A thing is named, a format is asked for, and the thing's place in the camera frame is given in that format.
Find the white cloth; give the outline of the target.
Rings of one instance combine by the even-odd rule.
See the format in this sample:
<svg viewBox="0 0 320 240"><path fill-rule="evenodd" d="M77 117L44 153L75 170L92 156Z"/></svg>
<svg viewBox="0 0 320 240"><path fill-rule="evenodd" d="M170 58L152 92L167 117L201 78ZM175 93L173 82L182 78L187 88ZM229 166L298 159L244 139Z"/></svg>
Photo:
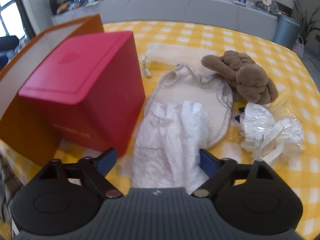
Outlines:
<svg viewBox="0 0 320 240"><path fill-rule="evenodd" d="M199 150L208 141L208 114L202 105L154 102L137 134L132 187L183 187L192 193L207 179Z"/></svg>

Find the clear plastic bag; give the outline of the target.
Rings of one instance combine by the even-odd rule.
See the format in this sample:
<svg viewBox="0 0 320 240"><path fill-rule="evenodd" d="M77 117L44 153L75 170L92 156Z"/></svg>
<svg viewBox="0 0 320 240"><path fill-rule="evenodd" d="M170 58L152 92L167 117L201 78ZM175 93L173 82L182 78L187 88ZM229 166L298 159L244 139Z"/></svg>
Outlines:
<svg viewBox="0 0 320 240"><path fill-rule="evenodd" d="M276 160L298 161L303 152L302 123L287 109L283 114L256 103L239 109L235 120L240 124L240 146L252 153L254 160L268 164Z"/></svg>

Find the red cube box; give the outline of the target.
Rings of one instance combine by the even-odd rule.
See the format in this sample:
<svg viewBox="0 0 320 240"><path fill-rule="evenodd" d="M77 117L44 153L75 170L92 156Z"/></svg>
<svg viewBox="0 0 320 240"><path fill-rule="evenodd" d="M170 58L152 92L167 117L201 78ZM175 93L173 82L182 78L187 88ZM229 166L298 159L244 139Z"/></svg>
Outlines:
<svg viewBox="0 0 320 240"><path fill-rule="evenodd" d="M145 101L131 31L70 37L54 49L19 96L64 139L124 155Z"/></svg>

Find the orange cardboard box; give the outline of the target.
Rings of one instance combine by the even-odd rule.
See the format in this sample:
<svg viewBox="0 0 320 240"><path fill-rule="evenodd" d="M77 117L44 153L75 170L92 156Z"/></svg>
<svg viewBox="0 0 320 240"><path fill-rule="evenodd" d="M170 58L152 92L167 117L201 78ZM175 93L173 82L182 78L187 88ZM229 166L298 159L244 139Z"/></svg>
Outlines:
<svg viewBox="0 0 320 240"><path fill-rule="evenodd" d="M65 39L103 31L100 15L78 18L46 29L14 56L1 71L1 141L38 165L53 159L61 136L33 113L18 91Z"/></svg>

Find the brown knotted plush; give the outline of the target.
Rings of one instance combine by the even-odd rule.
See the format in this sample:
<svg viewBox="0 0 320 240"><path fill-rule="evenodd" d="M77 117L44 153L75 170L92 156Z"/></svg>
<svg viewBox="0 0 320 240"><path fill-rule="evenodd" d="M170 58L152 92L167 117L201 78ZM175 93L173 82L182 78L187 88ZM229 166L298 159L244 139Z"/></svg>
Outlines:
<svg viewBox="0 0 320 240"><path fill-rule="evenodd" d="M246 53L225 51L206 55L201 64L222 76L247 102L266 105L278 97L278 90L265 70Z"/></svg>

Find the pink woven small bag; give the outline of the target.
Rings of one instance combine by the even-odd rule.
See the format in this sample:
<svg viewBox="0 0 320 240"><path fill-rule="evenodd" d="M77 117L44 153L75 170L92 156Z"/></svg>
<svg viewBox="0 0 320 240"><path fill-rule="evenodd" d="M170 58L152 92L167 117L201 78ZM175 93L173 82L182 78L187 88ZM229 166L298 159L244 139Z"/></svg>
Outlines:
<svg viewBox="0 0 320 240"><path fill-rule="evenodd" d="M304 55L304 49L304 40L301 36L298 35L293 47L293 51L298 55L299 58L302 58Z"/></svg>

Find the grey blue trash bin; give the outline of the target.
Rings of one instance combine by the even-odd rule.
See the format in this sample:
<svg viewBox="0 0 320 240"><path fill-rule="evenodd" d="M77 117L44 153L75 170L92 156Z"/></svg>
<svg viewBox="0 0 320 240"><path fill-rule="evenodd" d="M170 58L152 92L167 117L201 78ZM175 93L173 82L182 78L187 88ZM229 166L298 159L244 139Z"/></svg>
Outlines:
<svg viewBox="0 0 320 240"><path fill-rule="evenodd" d="M272 42L293 49L300 30L300 24L287 15L278 16L278 24Z"/></svg>

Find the bread loaf on console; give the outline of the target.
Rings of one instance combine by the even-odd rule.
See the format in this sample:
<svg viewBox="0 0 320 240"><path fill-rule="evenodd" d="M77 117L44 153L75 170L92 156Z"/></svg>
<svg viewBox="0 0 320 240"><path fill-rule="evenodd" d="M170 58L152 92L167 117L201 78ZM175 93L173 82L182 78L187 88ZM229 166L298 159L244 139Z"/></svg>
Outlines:
<svg viewBox="0 0 320 240"><path fill-rule="evenodd" d="M63 14L64 12L67 12L67 11L70 11L70 10L73 10L74 9L74 3L72 2L65 2L65 3L62 3L57 11L56 11L56 14L59 15L59 14Z"/></svg>

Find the green leafy floor plant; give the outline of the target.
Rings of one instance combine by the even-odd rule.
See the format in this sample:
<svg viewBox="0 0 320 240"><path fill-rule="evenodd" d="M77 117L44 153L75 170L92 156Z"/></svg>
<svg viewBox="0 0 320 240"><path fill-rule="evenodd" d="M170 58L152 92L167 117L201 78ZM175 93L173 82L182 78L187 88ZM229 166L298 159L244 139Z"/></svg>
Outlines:
<svg viewBox="0 0 320 240"><path fill-rule="evenodd" d="M319 31L319 27L317 27L319 19L316 18L316 14L319 12L319 7L309 14L307 9L302 9L299 1L292 0L292 2L294 9L298 14L298 23L300 24L299 35L305 42L313 31Z"/></svg>

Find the white marble tv console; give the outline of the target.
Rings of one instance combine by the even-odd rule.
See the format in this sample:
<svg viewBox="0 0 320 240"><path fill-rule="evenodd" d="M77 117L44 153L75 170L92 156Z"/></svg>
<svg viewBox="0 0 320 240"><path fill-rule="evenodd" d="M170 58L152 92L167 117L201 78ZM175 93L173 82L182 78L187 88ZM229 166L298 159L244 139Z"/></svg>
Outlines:
<svg viewBox="0 0 320 240"><path fill-rule="evenodd" d="M100 14L103 23L175 21L213 25L266 40L276 32L276 16L241 7L231 0L99 0L52 17L54 25Z"/></svg>

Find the cream drawstring bag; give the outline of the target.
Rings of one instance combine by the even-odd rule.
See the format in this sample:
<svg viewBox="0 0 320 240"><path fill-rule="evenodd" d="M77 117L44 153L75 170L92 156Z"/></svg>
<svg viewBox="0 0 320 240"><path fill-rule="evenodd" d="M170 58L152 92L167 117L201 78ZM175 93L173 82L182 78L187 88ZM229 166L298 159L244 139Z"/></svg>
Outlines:
<svg viewBox="0 0 320 240"><path fill-rule="evenodd" d="M232 117L230 85L212 70L179 63L160 78L144 107L144 115L154 103L176 105L184 101L201 104L208 114L209 138L204 148L213 147L226 135Z"/></svg>

